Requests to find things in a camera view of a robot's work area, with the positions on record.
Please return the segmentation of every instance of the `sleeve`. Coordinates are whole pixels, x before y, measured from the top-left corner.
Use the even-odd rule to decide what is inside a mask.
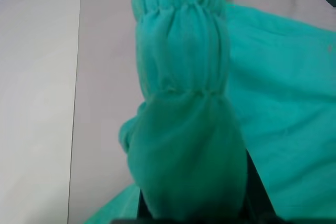
[[[225,0],[132,0],[145,103],[120,131],[154,218],[234,217],[247,180],[245,145],[224,96]]]

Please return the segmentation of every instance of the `green cloth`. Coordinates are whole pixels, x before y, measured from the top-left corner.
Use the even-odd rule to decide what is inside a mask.
[[[120,131],[128,164],[155,218],[235,217],[246,148],[224,96],[225,0],[133,0],[145,102]]]
[[[336,218],[335,32],[224,0],[133,9],[145,103],[120,140],[154,215],[236,213],[246,163],[227,97],[277,214]],[[135,216],[125,201],[87,224]]]

